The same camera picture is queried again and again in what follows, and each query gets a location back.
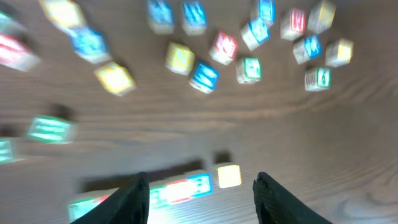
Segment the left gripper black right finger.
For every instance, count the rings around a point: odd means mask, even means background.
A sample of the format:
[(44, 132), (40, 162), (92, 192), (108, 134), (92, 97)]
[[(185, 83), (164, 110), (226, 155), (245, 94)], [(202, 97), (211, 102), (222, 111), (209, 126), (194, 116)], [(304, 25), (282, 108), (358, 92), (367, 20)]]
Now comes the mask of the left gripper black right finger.
[(265, 172), (258, 173), (252, 189), (259, 224), (331, 224)]

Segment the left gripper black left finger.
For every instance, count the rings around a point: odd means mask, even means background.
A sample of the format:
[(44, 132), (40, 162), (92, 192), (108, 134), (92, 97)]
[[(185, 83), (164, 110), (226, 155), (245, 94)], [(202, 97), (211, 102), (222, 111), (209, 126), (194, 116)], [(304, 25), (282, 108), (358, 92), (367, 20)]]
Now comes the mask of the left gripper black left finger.
[(72, 202), (94, 197), (96, 192), (111, 195), (71, 224), (147, 224), (150, 187), (146, 172), (87, 180), (83, 193)]

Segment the red I wooden block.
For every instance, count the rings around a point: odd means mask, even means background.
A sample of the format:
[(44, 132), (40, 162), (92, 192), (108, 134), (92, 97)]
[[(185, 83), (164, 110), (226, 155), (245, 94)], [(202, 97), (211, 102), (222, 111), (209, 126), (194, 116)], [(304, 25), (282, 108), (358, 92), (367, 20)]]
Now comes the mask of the red I wooden block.
[(193, 198), (193, 182), (188, 179), (167, 182), (166, 193), (168, 203), (171, 205), (190, 201)]

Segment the yellow S wooden block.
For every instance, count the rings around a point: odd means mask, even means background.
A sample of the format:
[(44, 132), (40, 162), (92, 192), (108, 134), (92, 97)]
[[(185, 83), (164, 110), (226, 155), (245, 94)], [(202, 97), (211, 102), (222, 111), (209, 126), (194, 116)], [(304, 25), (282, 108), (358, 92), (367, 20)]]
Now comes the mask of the yellow S wooden block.
[(215, 164), (218, 186), (221, 189), (236, 187), (242, 184), (240, 166), (232, 162)]

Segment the blue P wooden block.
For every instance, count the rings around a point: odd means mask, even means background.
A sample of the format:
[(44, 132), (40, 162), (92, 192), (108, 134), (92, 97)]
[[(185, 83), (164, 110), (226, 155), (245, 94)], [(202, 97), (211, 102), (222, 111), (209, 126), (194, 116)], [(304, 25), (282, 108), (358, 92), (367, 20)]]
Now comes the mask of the blue P wooden block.
[(213, 193), (213, 180), (209, 172), (195, 170), (184, 173), (189, 181), (191, 198), (199, 198)]

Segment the yellow Q wooden block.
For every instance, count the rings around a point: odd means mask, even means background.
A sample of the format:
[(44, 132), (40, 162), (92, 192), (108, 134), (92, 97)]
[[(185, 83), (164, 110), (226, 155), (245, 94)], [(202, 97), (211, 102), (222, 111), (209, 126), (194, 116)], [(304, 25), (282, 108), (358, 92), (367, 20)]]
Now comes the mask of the yellow Q wooden block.
[(126, 67), (109, 62), (94, 71), (103, 88), (116, 95), (123, 96), (136, 89), (136, 83)]

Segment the green 4 wooden block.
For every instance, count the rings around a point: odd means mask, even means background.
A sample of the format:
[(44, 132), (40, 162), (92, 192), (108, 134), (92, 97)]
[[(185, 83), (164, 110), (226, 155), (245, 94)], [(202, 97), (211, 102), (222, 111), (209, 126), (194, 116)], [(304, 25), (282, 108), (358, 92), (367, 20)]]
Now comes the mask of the green 4 wooden block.
[(305, 72), (305, 90), (323, 91), (331, 87), (331, 70), (329, 68), (315, 67)]

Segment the blue E wooden block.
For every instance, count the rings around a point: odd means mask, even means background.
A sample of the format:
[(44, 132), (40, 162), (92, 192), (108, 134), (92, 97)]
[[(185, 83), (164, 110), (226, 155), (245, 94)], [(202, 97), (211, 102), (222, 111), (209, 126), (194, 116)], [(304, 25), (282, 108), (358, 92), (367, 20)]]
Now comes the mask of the blue E wooden block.
[(219, 73), (213, 67), (203, 62), (198, 62), (189, 84), (193, 88), (209, 94), (215, 90), (219, 78)]

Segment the yellow G wooden block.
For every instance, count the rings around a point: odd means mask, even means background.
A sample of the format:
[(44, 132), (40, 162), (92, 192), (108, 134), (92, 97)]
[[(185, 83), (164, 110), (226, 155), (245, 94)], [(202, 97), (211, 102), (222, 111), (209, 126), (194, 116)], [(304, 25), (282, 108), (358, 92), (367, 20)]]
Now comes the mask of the yellow G wooden block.
[(186, 45), (170, 42), (167, 48), (165, 66), (174, 73), (188, 76), (192, 71), (195, 54)]

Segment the blue L wooden block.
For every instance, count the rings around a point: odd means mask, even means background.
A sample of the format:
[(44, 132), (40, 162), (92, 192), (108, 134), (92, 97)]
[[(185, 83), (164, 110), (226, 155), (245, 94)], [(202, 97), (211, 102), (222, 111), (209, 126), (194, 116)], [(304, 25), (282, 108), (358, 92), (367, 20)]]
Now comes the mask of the blue L wooden block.
[(82, 59), (93, 63), (111, 60), (111, 55), (103, 35), (89, 26), (74, 27), (69, 30), (75, 53)]

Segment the red M wooden block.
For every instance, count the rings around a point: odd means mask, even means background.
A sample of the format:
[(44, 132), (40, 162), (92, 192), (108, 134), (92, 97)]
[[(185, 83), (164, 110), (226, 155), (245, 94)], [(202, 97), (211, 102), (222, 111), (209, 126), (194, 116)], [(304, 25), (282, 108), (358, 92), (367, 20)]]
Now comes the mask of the red M wooden block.
[(304, 35), (306, 26), (306, 13), (301, 9), (290, 9), (280, 23), (280, 38), (295, 40)]

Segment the red A wooden block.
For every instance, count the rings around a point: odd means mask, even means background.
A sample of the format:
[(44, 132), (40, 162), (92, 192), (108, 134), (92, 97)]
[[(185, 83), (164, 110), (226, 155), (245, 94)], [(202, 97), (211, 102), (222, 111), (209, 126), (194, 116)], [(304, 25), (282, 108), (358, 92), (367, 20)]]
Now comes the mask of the red A wooden block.
[(15, 37), (1, 34), (1, 65), (26, 72), (40, 62), (28, 46)]

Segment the blue 2 wooden block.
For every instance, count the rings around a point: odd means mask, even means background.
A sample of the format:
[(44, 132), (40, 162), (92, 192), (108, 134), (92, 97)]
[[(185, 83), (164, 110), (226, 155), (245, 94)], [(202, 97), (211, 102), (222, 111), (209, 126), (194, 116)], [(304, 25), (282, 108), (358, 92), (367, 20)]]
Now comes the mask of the blue 2 wooden block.
[(147, 20), (156, 34), (169, 35), (175, 30), (174, 13), (166, 0), (147, 0)]

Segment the blue D wooden block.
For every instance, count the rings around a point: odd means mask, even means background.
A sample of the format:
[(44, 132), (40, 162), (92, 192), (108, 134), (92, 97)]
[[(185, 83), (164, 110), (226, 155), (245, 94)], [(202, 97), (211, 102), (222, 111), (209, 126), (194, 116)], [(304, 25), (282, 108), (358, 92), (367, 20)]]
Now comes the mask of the blue D wooden block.
[(182, 28), (187, 35), (202, 35), (208, 26), (201, 1), (182, 1)]

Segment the yellow 6 wooden block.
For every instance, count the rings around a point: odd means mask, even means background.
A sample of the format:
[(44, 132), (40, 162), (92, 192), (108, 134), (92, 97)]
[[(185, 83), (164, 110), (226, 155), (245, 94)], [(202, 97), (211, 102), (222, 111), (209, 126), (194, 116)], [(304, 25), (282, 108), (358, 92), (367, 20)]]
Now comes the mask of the yellow 6 wooden block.
[(71, 29), (86, 25), (79, 4), (71, 0), (39, 0), (45, 17), (58, 29), (68, 33)]

